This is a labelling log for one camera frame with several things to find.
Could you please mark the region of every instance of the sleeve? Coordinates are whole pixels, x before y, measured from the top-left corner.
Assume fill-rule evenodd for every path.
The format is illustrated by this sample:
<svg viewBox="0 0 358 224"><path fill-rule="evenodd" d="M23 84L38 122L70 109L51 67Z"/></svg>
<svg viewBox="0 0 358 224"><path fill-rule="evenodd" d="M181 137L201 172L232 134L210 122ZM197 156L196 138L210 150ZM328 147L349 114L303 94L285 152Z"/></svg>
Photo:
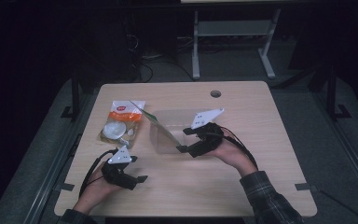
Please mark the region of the sleeve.
<svg viewBox="0 0 358 224"><path fill-rule="evenodd" d="M304 223L301 215L269 182L266 172L257 171L240 180L257 224Z"/></svg>
<svg viewBox="0 0 358 224"><path fill-rule="evenodd" d="M58 224L97 224L97 222L83 213L73 209L67 209Z"/></svg>

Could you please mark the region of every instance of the cable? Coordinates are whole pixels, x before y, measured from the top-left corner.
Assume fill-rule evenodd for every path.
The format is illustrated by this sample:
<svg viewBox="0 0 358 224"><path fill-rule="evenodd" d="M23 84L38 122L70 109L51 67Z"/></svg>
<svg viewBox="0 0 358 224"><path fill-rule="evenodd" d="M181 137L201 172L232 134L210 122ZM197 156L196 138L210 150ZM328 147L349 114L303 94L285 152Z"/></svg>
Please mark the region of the cable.
<svg viewBox="0 0 358 224"><path fill-rule="evenodd" d="M222 126L219 126L219 127L222 128L222 129L224 129L224 130L226 130L226 131L228 131L229 133L231 133L231 134L234 136L234 138L237 139L237 141L240 142L243 147L245 147L245 145L243 144L243 142L240 140L240 138L237 137L237 135L235 135L234 132L232 132L232 131L231 131L230 129L228 129L228 128L225 128L225 127L222 127Z"/></svg>
<svg viewBox="0 0 358 224"><path fill-rule="evenodd" d="M213 42L212 39L205 39L204 41L199 41L199 52L204 54L215 54L223 51L223 45L217 42Z"/></svg>
<svg viewBox="0 0 358 224"><path fill-rule="evenodd" d="M143 82L143 83L146 83L146 82L150 81L150 79L152 79L152 77L153 77L153 75L154 75L153 69L152 69L151 67L147 66L147 65L144 64L144 63L141 63L140 66L144 66L144 67L148 68L149 71L150 71L150 78L148 78L146 81L144 81L144 79L142 78L142 73L141 73L141 71L139 72L140 81Z"/></svg>
<svg viewBox="0 0 358 224"><path fill-rule="evenodd" d="M181 39L189 39L187 42L185 42L184 44L178 46L178 52L181 52L185 49L191 48L191 44L193 43L193 38L192 37L178 37L178 40Z"/></svg>
<svg viewBox="0 0 358 224"><path fill-rule="evenodd" d="M129 50L131 51L131 52L135 52L135 50L138 48L138 46L139 46L139 39L138 39L138 37L136 37L136 35L127 35L127 37L131 37L131 38L133 38L133 39L135 39L135 46L133 47L133 48L129 48Z"/></svg>
<svg viewBox="0 0 358 224"><path fill-rule="evenodd" d="M171 63L171 64L174 64L177 67L179 67L180 69L182 69L187 74L187 76L190 77L192 81L194 81L194 78L185 70L185 68L183 66L181 66L178 63L169 62L169 61L165 61L165 62L148 62L148 63Z"/></svg>
<svg viewBox="0 0 358 224"><path fill-rule="evenodd" d="M356 211L354 211L353 209L351 209L349 206L347 206L345 203L340 202L338 199L334 198L332 195L328 194L324 190L319 189L318 191L320 193L322 193L322 195L326 196L327 198L329 198L330 200L334 201L335 203L338 203L339 205L343 206L348 211L352 212L354 215L356 215L358 217L358 213Z"/></svg>
<svg viewBox="0 0 358 224"><path fill-rule="evenodd" d="M101 159L109 153L112 153L113 155L115 155L116 151L117 151L117 149L105 151L99 158L95 159L95 162L91 165L91 167L89 168L89 171L86 174L86 177L83 180L83 183L81 185L80 192L79 192L79 198L83 194L83 191L86 189L89 179L92 175L92 172L94 172L95 167L97 167L97 165L101 161Z"/></svg>
<svg viewBox="0 0 358 224"><path fill-rule="evenodd" d="M211 135L211 136L217 136L217 137L221 137L224 138L226 140L228 140L228 142L234 144L237 148L241 149L243 151L243 153L245 153L245 155L249 158L249 160L252 162L252 164L255 166L255 168L258 170L258 166L257 166L257 162L255 161L255 157L252 155L252 153L246 148L246 146L244 146L242 143L238 142L237 140L235 140L232 137L229 136L224 136L222 134L219 133L203 133L205 135Z"/></svg>
<svg viewBox="0 0 358 224"><path fill-rule="evenodd" d="M159 58L162 58L162 54L155 54L155 55L151 55L151 56L142 56L142 59L144 60L148 60L148 61L153 61Z"/></svg>
<svg viewBox="0 0 358 224"><path fill-rule="evenodd" d="M99 180L99 179L101 179L101 178L103 178L103 176L100 176L100 177L98 177L98 178L96 178L96 179L94 179L94 180L91 180L91 181L87 184L87 186L90 185L90 184L92 184L92 183L94 183L95 181L97 181L97 180Z"/></svg>

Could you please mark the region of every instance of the orange label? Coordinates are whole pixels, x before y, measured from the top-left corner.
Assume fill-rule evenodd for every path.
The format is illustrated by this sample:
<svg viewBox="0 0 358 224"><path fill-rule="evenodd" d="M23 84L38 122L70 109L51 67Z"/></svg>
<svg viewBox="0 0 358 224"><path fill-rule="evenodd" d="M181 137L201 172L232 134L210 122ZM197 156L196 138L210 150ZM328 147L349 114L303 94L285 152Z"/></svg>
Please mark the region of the orange label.
<svg viewBox="0 0 358 224"><path fill-rule="evenodd" d="M119 121L138 121L141 119L142 114L134 114L134 113L117 113L115 111L111 111L109 113L109 118L116 119Z"/></svg>

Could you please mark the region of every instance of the gray floor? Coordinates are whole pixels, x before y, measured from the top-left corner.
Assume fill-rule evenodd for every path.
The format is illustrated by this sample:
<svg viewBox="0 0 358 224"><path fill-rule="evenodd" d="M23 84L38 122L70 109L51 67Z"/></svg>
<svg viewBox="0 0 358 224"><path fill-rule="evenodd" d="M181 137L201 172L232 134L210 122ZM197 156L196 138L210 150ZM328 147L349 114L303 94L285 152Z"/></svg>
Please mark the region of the gray floor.
<svg viewBox="0 0 358 224"><path fill-rule="evenodd" d="M294 40L272 43L268 56L277 75L273 80L266 77L258 58L256 49L262 44L258 41L216 53L201 53L199 81L264 80L269 85L281 83L298 72L287 69L295 43ZM179 54L175 63L167 58L145 63L153 70L149 82L193 81L189 77L190 55L189 51ZM141 71L143 80L151 76L147 67L143 66ZM358 213L358 167L349 157L353 154L348 152L349 148L358 156L357 100L351 88L339 79L337 104L345 105L351 118L333 122L324 112L325 92L308 91L309 80L310 77L306 77L285 90L271 90L272 96L308 183L333 195ZM0 223L57 222L53 208L71 163L71 157L67 155L76 137L84 130L97 93L98 90L95 94L81 94L80 117L71 122L61 118L63 109L71 104L70 81L62 87L0 202ZM318 214L307 217L306 223L358 223L358 217L322 193L313 191L312 195ZM104 223L103 218L96 219ZM254 223L251 217L244 220Z"/></svg>

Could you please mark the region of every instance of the plastic bag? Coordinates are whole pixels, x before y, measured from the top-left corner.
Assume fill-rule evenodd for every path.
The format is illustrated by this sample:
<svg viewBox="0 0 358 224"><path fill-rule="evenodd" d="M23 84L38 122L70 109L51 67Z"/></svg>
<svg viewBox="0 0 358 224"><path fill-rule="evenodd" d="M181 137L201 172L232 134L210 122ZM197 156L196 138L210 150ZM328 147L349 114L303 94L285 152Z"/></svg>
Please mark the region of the plastic bag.
<svg viewBox="0 0 358 224"><path fill-rule="evenodd" d="M131 148L135 140L138 123L141 121L142 112L136 108L145 108L145 101L114 101L103 129L100 140L117 144L120 147Z"/></svg>

